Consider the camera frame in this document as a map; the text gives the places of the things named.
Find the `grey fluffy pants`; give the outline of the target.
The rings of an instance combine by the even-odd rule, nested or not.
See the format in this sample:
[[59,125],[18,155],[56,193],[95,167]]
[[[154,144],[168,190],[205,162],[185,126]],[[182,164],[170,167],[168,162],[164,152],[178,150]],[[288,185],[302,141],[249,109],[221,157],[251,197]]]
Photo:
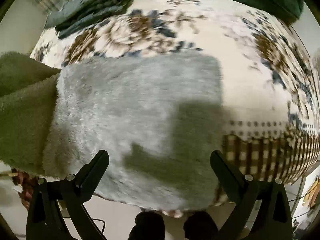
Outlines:
[[93,57],[62,69],[1,54],[1,161],[63,178],[99,150],[110,164],[96,194],[152,210],[201,210],[218,180],[219,61],[195,51]]

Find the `red brown cloth pile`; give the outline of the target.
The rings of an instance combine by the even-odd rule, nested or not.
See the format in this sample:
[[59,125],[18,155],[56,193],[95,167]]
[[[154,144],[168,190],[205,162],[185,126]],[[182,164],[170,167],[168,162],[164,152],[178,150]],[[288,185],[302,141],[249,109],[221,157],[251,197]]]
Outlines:
[[31,176],[27,172],[20,171],[16,168],[12,168],[13,174],[12,182],[18,187],[18,195],[21,199],[22,205],[29,210],[30,203],[33,200],[34,188],[39,180],[38,176]]

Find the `folded blue-grey clothes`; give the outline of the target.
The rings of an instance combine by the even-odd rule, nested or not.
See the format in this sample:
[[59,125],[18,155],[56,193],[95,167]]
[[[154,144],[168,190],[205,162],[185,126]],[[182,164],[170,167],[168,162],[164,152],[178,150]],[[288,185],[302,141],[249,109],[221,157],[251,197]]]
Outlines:
[[133,1],[68,0],[59,11],[50,13],[44,28],[54,28],[62,40],[108,17],[126,13]]

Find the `black right shoe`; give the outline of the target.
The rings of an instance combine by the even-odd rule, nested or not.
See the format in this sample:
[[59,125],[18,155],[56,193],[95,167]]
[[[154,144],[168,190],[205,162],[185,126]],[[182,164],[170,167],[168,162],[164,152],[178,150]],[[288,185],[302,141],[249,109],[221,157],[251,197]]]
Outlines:
[[184,236],[189,240],[217,239],[219,230],[206,211],[197,211],[190,215],[183,225]]

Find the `black shoe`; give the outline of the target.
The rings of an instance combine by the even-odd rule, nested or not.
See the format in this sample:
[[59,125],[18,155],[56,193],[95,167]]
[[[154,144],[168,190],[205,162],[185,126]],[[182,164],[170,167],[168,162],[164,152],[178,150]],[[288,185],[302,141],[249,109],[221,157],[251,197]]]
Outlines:
[[189,240],[217,239],[219,230],[206,211],[197,211],[190,215],[183,225],[184,236]]
[[135,226],[128,240],[164,240],[165,224],[160,214],[151,211],[140,212],[135,217]]

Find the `floral bed blanket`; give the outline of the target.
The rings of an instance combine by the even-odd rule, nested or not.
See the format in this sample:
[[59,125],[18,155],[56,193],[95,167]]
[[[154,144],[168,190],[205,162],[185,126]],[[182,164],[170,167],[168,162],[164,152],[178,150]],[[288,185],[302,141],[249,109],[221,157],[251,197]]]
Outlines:
[[281,20],[231,0],[134,0],[62,40],[44,29],[31,57],[65,68],[93,57],[195,51],[220,63],[220,150],[242,174],[295,183],[319,156],[318,79]]

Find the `black left shoe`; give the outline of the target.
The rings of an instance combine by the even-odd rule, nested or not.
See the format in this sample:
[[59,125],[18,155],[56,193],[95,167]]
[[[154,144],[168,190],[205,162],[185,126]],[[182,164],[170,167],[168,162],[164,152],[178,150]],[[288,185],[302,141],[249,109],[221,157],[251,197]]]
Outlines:
[[140,212],[135,217],[135,226],[128,240],[164,240],[165,224],[160,214],[151,211]]

